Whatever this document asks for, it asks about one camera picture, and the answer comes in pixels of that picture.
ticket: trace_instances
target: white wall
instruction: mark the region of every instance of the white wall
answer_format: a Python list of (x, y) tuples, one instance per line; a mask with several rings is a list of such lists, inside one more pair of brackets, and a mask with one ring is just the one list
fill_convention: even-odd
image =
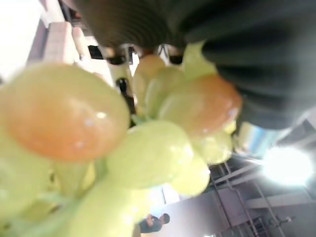
[(38, 0), (0, 0), (0, 75), (5, 80), (25, 65), (41, 13)]

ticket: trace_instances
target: man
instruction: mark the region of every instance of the man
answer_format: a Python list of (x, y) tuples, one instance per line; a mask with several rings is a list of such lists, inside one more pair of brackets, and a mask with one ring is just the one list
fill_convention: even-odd
[(160, 218), (152, 216), (149, 214), (146, 219), (139, 223), (141, 233), (152, 233), (158, 232), (162, 229), (164, 224), (168, 224), (170, 221), (170, 216), (168, 214), (163, 214)]
[[(127, 79), (125, 78), (119, 78), (116, 80), (116, 86), (119, 89), (121, 95), (124, 97), (125, 102), (127, 103), (127, 106), (129, 108), (130, 114), (134, 115), (136, 114), (136, 108), (135, 108), (135, 103), (134, 103), (134, 98), (132, 96), (132, 92), (130, 89), (130, 86), (128, 84)], [(135, 126), (136, 124), (134, 121), (131, 119), (130, 120), (130, 127)]]

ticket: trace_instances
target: dark hair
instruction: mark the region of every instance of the dark hair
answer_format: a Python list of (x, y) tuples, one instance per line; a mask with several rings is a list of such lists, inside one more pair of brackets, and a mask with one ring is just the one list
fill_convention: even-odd
[(165, 224), (170, 222), (170, 216), (167, 213), (163, 214), (163, 221)]

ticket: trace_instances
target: bright light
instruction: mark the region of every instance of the bright light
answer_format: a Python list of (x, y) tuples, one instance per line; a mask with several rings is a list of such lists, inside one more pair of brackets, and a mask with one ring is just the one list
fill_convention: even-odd
[(274, 147), (264, 157), (265, 175), (282, 184), (302, 185), (313, 174), (307, 154), (291, 147)]

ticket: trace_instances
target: green grape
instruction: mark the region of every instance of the green grape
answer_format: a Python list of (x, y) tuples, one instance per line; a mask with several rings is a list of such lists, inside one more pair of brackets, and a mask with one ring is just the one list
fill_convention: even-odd
[(190, 138), (205, 137), (236, 119), (242, 98), (218, 75), (186, 81), (163, 101), (158, 118), (182, 127)]
[(150, 194), (150, 190), (144, 189), (139, 190), (135, 195), (135, 198), (141, 199), (142, 202), (134, 207), (134, 223), (140, 222), (150, 213), (150, 207), (153, 204)]
[(66, 237), (128, 237), (134, 228), (139, 191), (123, 189), (101, 180), (83, 199), (69, 221)]
[(145, 114), (155, 118), (167, 95), (183, 81), (184, 74), (178, 68), (161, 69), (149, 83), (145, 97)]
[(164, 61), (156, 55), (147, 55), (139, 61), (132, 80), (132, 90), (139, 106), (143, 106), (147, 87), (152, 77), (164, 67)]
[(45, 191), (50, 165), (21, 148), (0, 127), (0, 220), (17, 215)]
[(203, 45), (204, 42), (188, 44), (184, 51), (183, 68), (188, 80), (204, 75), (217, 74), (215, 65), (208, 62), (202, 55)]
[(221, 164), (232, 155), (232, 139), (225, 132), (217, 132), (192, 141), (194, 148), (208, 164)]
[(198, 154), (195, 154), (189, 168), (172, 180), (170, 184), (180, 194), (197, 196), (207, 187), (209, 174), (210, 171), (205, 161)]
[(89, 163), (56, 162), (54, 164), (55, 174), (63, 194), (75, 196), (80, 192), (88, 166)]
[(236, 130), (236, 121), (232, 121), (224, 127), (224, 132), (232, 134)]
[(6, 85), (6, 126), (27, 149), (58, 161), (88, 162), (123, 140), (129, 111), (123, 97), (76, 66), (26, 68)]
[(150, 121), (129, 130), (107, 158), (109, 176), (132, 188), (149, 188), (171, 181), (191, 162), (186, 133), (167, 121)]

